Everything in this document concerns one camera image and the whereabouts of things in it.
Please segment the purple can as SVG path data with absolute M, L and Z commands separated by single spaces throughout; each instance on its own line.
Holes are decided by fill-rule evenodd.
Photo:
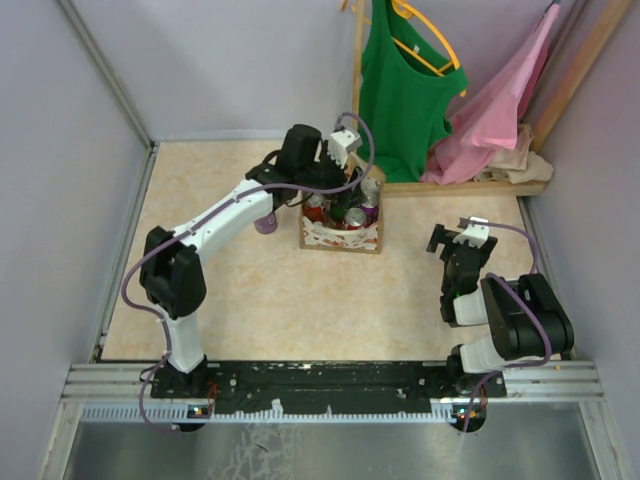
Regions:
M 367 219 L 366 225 L 370 226 L 378 221 L 380 196 L 376 193 L 368 193 L 358 207 L 365 213 Z
M 278 228 L 277 217 L 274 212 L 261 217 L 254 222 L 255 230 L 262 235 L 269 235 L 274 233 Z

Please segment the red can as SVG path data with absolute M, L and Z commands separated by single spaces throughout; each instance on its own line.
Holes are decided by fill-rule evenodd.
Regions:
M 344 230 L 359 230 L 366 228 L 368 222 L 366 212 L 359 207 L 353 207 L 345 212 L 342 226 Z
M 302 204 L 302 213 L 312 223 L 325 223 L 325 199 L 321 194 L 311 194 Z

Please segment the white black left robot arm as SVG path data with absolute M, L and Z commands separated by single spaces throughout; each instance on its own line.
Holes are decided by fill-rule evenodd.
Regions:
M 251 168 L 226 197 L 194 219 L 146 238 L 139 282 L 159 313 L 167 340 L 160 372 L 171 394 L 204 390 L 207 358 L 197 327 L 197 311 L 207 294 L 204 264 L 245 227 L 267 218 L 298 193 L 334 194 L 356 180 L 347 171 L 360 135 L 338 127 L 322 138 L 314 127 L 291 127 L 281 147 Z

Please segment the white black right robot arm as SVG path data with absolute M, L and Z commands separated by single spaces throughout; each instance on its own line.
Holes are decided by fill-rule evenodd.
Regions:
M 516 366 L 539 366 L 574 348 L 575 333 L 564 308 L 546 277 L 537 271 L 539 250 L 527 237 L 532 252 L 531 270 L 507 280 L 482 272 L 497 246 L 490 234 L 495 227 L 528 233 L 478 217 L 463 219 L 457 231 L 434 226 L 426 251 L 441 248 L 443 277 L 440 313 L 452 328 L 486 326 L 488 332 L 451 350 L 448 374 L 462 395 L 479 396 L 489 380 Z

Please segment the patterned canvas tote bag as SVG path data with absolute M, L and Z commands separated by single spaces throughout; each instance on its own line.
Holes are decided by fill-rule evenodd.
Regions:
M 328 201 L 325 201 L 325 223 L 312 223 L 306 219 L 300 206 L 299 243 L 301 249 L 313 249 L 336 252 L 354 252 L 379 254 L 382 250 L 384 233 L 383 193 L 385 175 L 373 166 L 367 178 L 360 186 L 364 193 L 376 193 L 380 196 L 378 221 L 359 230 L 335 229 L 329 219 Z

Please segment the green glass bottle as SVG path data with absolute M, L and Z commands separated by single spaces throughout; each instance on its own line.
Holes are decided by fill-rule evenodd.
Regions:
M 344 227 L 344 218 L 349 210 L 349 201 L 344 199 L 335 199 L 329 207 L 329 219 L 335 229 Z

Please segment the beige cloth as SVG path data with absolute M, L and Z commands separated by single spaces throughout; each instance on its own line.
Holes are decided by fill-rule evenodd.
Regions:
M 476 182 L 505 181 L 510 184 L 548 182 L 554 167 L 531 150 L 532 129 L 528 124 L 518 126 L 516 146 L 499 148 L 489 164 L 477 174 Z

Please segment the pink shirt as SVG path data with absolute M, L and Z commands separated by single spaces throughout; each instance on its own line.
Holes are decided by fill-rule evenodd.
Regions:
M 552 2 L 511 60 L 451 117 L 453 134 L 433 148 L 423 182 L 465 183 L 481 173 L 499 151 L 516 147 L 518 125 L 545 64 L 549 35 L 559 13 L 559 3 Z

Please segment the green tank top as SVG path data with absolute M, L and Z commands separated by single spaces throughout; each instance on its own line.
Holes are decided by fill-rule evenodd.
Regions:
M 468 87 L 462 68 L 435 70 L 447 60 L 393 9 L 374 1 L 362 53 L 359 115 L 375 145 L 375 164 L 393 183 L 418 182 L 429 150 L 450 137 L 449 104 Z

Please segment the yellow clothes hanger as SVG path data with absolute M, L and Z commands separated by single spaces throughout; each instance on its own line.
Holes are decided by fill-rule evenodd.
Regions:
M 464 98 L 469 79 L 454 46 L 413 1 L 344 1 L 354 17 L 354 97 Z

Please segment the wooden clothes rack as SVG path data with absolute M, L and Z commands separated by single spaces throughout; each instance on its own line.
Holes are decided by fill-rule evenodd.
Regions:
M 534 150 L 540 150 L 549 139 L 591 67 L 636 4 L 635 1 L 579 1 L 571 10 L 566 34 L 558 41 L 551 62 L 543 70 L 543 85 L 533 99 Z M 546 187 L 547 184 L 540 181 L 521 184 L 470 181 L 450 185 L 395 183 L 386 187 L 386 194 L 390 197 L 531 197 L 542 194 Z

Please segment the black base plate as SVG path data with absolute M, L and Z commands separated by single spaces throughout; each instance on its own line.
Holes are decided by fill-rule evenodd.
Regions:
M 188 374 L 161 368 L 154 399 L 211 400 L 217 414 L 261 413 L 277 400 L 286 414 L 417 414 L 431 403 L 466 398 L 445 361 L 219 361 Z

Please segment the aluminium rail frame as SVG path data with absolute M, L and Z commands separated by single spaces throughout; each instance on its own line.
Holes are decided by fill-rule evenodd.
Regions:
M 530 216 L 513 198 L 420 196 L 386 186 L 380 254 L 306 250 L 299 211 L 258 190 L 264 149 L 183 193 L 143 178 L 110 296 L 113 342 L 158 334 L 123 359 L 74 364 L 61 401 L 106 432 L 49 465 L 78 479 L 627 479 L 631 473 L 593 362 L 574 347 L 543 366 L 486 379 L 450 354 L 484 324 L 450 328 L 441 283 L 455 277 L 469 216 L 492 225 L 487 269 L 539 318 L 557 313 L 529 268 Z

